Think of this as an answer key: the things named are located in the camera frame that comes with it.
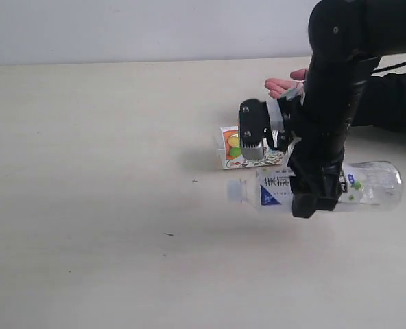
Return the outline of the black sleeved forearm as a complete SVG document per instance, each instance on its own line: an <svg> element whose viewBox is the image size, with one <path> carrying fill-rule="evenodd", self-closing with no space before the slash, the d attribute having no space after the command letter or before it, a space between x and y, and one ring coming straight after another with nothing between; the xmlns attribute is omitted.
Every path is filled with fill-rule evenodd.
<svg viewBox="0 0 406 329"><path fill-rule="evenodd" d="M406 73L372 76L361 96L352 126L406 133Z"/></svg>

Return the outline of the bare open human hand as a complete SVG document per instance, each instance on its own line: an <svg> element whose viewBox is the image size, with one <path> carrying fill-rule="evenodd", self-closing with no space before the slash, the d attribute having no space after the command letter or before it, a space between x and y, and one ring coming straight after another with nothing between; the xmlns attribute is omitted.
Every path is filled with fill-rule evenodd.
<svg viewBox="0 0 406 329"><path fill-rule="evenodd" d="M272 99L279 99L292 88L303 89L308 72L308 69L298 69L290 73L288 80L268 78L264 82L264 87Z"/></svg>

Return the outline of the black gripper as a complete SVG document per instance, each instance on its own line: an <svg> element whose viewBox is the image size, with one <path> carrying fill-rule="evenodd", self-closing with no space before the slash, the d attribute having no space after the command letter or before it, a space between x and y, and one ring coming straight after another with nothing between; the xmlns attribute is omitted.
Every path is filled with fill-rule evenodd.
<svg viewBox="0 0 406 329"><path fill-rule="evenodd" d="M278 104L285 131L294 146L288 165L295 218L310 218L318 210L334 211L348 189L342 163L344 143L350 126L350 94L285 93Z"/></svg>

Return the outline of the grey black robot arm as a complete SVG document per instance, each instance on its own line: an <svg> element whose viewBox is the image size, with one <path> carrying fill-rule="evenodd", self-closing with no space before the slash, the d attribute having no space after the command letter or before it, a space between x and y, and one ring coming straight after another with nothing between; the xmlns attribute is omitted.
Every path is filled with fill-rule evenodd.
<svg viewBox="0 0 406 329"><path fill-rule="evenodd" d="M406 53L406 1L321 1L308 24L312 57L304 101L286 129L297 218L332 211L342 195L344 143L369 77L383 56Z"/></svg>

